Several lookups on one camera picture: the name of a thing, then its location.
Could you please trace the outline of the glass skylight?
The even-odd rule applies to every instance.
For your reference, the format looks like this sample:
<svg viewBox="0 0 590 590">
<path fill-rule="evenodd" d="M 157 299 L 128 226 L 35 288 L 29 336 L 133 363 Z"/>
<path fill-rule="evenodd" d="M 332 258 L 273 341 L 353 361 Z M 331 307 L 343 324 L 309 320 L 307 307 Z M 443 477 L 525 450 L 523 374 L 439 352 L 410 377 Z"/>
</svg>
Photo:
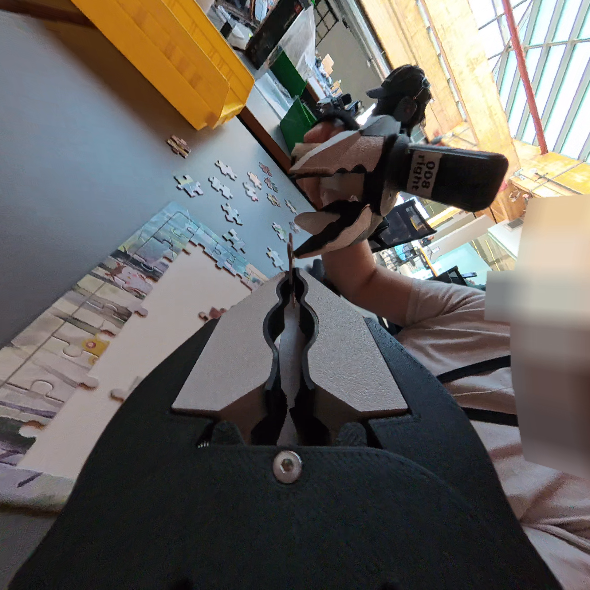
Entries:
<svg viewBox="0 0 590 590">
<path fill-rule="evenodd" d="M 469 1 L 512 138 L 538 145 L 501 1 Z M 589 163 L 589 1 L 510 1 L 549 151 Z"/>
</svg>

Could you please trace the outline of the yellow plastic bin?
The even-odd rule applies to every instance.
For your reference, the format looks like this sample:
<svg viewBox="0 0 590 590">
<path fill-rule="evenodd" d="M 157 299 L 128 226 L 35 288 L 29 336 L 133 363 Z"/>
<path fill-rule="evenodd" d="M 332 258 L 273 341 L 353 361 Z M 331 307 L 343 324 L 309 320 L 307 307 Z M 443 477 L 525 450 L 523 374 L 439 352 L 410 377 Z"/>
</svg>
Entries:
<svg viewBox="0 0 590 590">
<path fill-rule="evenodd" d="M 246 106 L 254 78 L 196 1 L 73 1 L 196 130 Z"/>
</svg>

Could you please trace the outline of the brown-backed jigsaw piece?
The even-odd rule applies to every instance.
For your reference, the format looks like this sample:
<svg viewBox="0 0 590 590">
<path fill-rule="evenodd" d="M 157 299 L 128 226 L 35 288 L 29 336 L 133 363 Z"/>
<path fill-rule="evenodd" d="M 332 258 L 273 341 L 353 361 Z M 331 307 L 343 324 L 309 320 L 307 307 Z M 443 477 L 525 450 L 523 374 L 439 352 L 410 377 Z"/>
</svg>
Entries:
<svg viewBox="0 0 590 590">
<path fill-rule="evenodd" d="M 296 288 L 294 285 L 294 248 L 293 248 L 293 234 L 289 232 L 289 239 L 287 241 L 287 255 L 289 259 L 289 286 L 290 286 L 290 298 L 291 306 L 293 309 L 296 308 Z"/>
</svg>

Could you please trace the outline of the person's right hand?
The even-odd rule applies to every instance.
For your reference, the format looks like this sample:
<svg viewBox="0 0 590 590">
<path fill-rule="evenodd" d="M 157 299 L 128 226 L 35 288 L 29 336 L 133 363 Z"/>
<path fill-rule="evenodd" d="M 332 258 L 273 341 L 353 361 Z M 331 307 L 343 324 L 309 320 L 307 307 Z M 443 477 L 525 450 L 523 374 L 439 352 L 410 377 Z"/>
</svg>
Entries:
<svg viewBox="0 0 590 590">
<path fill-rule="evenodd" d="M 345 131 L 344 124 L 340 120 L 334 122 L 322 122 L 308 131 L 304 136 L 304 143 L 322 144 L 339 133 Z M 319 178 L 299 178 L 296 180 L 298 187 L 306 194 L 315 210 L 321 210 L 329 203 L 335 201 L 357 201 L 352 195 L 325 188 L 321 186 Z"/>
</svg>

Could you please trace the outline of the red ceiling pipe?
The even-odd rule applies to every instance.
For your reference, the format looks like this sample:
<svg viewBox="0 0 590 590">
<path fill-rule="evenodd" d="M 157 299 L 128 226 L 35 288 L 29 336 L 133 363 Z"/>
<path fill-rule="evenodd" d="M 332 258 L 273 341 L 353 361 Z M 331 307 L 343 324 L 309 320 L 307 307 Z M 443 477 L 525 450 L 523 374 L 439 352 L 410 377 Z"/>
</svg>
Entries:
<svg viewBox="0 0 590 590">
<path fill-rule="evenodd" d="M 543 131 L 542 121 L 537 109 L 535 93 L 533 91 L 532 84 L 530 82 L 527 66 L 526 66 L 526 57 L 525 52 L 523 50 L 523 46 L 520 42 L 519 37 L 519 30 L 514 19 L 512 4 L 510 1 L 502 1 L 501 2 L 504 9 L 504 14 L 507 22 L 507 26 L 510 33 L 510 40 L 512 43 L 512 48 L 514 54 L 516 56 L 517 67 L 520 74 L 520 79 L 523 83 L 523 89 L 526 95 L 526 103 L 529 108 L 529 114 L 531 115 L 533 125 L 536 132 L 536 139 L 539 144 L 539 148 L 541 151 L 541 155 L 545 155 L 548 153 L 548 147 L 546 144 L 545 134 Z"/>
</svg>

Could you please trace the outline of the person's white shirt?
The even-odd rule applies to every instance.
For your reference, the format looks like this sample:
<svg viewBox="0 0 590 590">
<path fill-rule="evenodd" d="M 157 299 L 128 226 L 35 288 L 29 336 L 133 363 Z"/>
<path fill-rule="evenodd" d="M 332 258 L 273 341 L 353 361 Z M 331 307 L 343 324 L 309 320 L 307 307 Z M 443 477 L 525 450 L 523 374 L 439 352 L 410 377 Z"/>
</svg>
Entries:
<svg viewBox="0 0 590 590">
<path fill-rule="evenodd" d="M 485 294 L 414 280 L 398 339 L 441 375 L 510 353 L 510 328 L 484 319 Z M 474 422 L 505 496 L 564 589 L 589 589 L 589 481 L 525 460 L 517 427 Z"/>
</svg>

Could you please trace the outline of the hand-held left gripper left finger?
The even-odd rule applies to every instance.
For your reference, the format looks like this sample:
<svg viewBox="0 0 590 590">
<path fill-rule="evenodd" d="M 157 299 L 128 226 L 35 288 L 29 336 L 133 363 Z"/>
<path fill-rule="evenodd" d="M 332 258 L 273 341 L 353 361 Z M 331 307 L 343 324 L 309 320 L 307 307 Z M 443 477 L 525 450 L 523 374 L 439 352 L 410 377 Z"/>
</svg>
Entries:
<svg viewBox="0 0 590 590">
<path fill-rule="evenodd" d="M 283 272 L 225 312 L 172 410 L 231 422 L 248 444 L 276 444 L 287 413 L 276 341 L 290 302 L 289 276 Z"/>
</svg>

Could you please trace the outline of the partly assembled jigsaw puzzle board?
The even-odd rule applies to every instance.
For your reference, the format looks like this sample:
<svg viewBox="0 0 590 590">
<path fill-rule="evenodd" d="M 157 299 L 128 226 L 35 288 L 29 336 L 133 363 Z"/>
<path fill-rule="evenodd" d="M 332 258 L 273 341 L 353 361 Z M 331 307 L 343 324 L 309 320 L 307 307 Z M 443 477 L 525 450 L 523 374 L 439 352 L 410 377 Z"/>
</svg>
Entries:
<svg viewBox="0 0 590 590">
<path fill-rule="evenodd" d="M 222 237 L 169 203 L 1 348 L 1 511 L 59 512 L 73 481 L 19 467 L 37 435 L 91 374 L 170 265 L 201 247 L 207 260 L 255 290 L 266 277 L 250 264 L 234 230 Z"/>
</svg>

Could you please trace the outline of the small green plastic bin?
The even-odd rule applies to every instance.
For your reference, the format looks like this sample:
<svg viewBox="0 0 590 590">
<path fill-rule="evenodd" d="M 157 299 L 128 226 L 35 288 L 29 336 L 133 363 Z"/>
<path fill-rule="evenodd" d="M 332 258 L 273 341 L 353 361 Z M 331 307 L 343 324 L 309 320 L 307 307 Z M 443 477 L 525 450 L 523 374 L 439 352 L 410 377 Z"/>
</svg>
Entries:
<svg viewBox="0 0 590 590">
<path fill-rule="evenodd" d="M 284 50 L 281 49 L 277 54 L 269 69 L 291 98 L 301 97 L 306 88 L 306 81 L 302 78 Z"/>
</svg>

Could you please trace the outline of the group of puzzle pieces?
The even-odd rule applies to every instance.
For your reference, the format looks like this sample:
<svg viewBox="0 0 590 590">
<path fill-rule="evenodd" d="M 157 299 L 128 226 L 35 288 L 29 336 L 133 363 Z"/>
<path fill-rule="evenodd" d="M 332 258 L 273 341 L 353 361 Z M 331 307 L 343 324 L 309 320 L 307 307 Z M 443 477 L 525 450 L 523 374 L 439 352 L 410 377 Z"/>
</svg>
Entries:
<svg viewBox="0 0 590 590">
<path fill-rule="evenodd" d="M 174 154 L 179 155 L 184 159 L 188 158 L 191 152 L 187 142 L 177 135 L 171 135 L 167 139 L 166 144 L 170 147 Z M 224 178 L 233 182 L 237 181 L 238 175 L 230 165 L 226 164 L 221 159 L 216 159 L 214 166 Z M 247 198 L 252 203 L 257 203 L 259 202 L 258 193 L 263 190 L 263 186 L 266 186 L 268 188 L 266 197 L 269 203 L 274 207 L 281 207 L 281 201 L 278 197 L 278 187 L 273 181 L 273 173 L 270 167 L 263 162 L 259 162 L 258 166 L 260 168 L 261 176 L 258 176 L 255 172 L 248 171 L 246 174 L 247 181 L 243 181 L 242 183 L 245 196 L 247 196 Z M 176 181 L 177 190 L 183 191 L 188 195 L 188 197 L 194 198 L 196 196 L 204 195 L 200 181 L 196 181 L 190 175 L 183 174 L 181 176 L 174 176 L 174 180 Z M 231 202 L 234 198 L 231 188 L 216 176 L 210 176 L 208 178 L 208 182 L 210 183 L 210 188 L 221 195 L 223 199 L 225 199 L 225 202 L 221 204 L 221 209 L 224 213 L 226 221 L 230 224 L 243 226 L 240 214 Z M 288 230 L 283 228 L 275 221 L 271 223 L 271 227 L 276 233 L 277 238 L 282 242 L 288 242 L 292 240 L 292 238 L 289 238 L 289 234 L 296 235 L 301 232 L 301 228 L 295 223 L 294 220 L 289 221 Z M 228 230 L 222 236 L 222 239 L 224 240 L 225 245 L 228 246 L 231 251 L 234 251 L 237 254 L 246 253 L 245 242 L 240 238 L 234 228 Z"/>
</svg>

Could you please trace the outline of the clear plastic bag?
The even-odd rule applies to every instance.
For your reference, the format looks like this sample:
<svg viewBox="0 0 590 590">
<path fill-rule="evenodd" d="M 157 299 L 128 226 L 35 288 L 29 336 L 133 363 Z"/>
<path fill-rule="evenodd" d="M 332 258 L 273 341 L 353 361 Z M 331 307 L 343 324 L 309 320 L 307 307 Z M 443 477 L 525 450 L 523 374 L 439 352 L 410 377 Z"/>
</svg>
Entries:
<svg viewBox="0 0 590 590">
<path fill-rule="evenodd" d="M 305 80 L 311 75 L 315 64 L 316 25 L 314 4 L 302 11 L 272 50 L 267 65 L 271 67 L 279 54 L 289 58 L 297 72 Z"/>
</svg>

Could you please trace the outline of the large green plastic bin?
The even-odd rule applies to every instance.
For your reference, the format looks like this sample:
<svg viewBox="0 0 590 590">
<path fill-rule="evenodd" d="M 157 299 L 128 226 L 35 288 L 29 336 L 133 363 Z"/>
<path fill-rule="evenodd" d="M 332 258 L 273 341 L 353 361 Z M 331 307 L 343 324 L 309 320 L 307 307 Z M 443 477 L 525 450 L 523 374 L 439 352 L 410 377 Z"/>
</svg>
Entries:
<svg viewBox="0 0 590 590">
<path fill-rule="evenodd" d="M 304 136 L 316 122 L 316 117 L 306 104 L 299 97 L 295 98 L 279 124 L 289 154 L 296 144 L 303 142 Z"/>
</svg>

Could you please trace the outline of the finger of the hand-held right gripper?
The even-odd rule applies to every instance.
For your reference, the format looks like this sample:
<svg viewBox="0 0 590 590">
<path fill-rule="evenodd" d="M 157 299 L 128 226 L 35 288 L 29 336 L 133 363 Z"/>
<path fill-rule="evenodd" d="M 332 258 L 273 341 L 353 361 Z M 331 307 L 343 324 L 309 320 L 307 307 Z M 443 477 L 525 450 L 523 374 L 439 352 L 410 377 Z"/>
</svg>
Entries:
<svg viewBox="0 0 590 590">
<path fill-rule="evenodd" d="M 388 138 L 398 135 L 399 122 L 380 115 L 358 130 L 338 133 L 325 142 L 296 144 L 290 174 L 295 178 L 327 178 L 337 173 L 373 172 Z"/>
<path fill-rule="evenodd" d="M 310 258 L 355 245 L 382 220 L 369 204 L 358 201 L 334 201 L 322 210 L 298 214 L 295 223 L 311 236 L 294 250 L 294 257 Z"/>
</svg>

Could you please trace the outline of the black cardboard box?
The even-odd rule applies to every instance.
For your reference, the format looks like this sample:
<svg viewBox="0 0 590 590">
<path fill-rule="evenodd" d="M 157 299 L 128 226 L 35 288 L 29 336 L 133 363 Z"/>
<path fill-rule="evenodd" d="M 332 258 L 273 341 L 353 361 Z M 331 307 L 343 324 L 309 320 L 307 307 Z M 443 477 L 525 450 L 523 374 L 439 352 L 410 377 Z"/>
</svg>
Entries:
<svg viewBox="0 0 590 590">
<path fill-rule="evenodd" d="M 246 45 L 245 55 L 251 65 L 260 70 L 287 30 L 309 1 L 278 1 L 262 21 Z"/>
</svg>

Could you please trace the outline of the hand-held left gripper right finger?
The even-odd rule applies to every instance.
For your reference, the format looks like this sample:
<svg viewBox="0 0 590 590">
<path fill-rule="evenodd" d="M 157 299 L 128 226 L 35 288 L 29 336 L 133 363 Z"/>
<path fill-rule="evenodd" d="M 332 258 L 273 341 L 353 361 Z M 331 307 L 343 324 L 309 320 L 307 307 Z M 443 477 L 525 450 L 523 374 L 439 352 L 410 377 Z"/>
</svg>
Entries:
<svg viewBox="0 0 590 590">
<path fill-rule="evenodd" d="M 290 409 L 304 445 L 331 445 L 347 423 L 408 413 L 366 318 L 302 269 L 293 272 L 301 351 L 300 385 Z"/>
</svg>

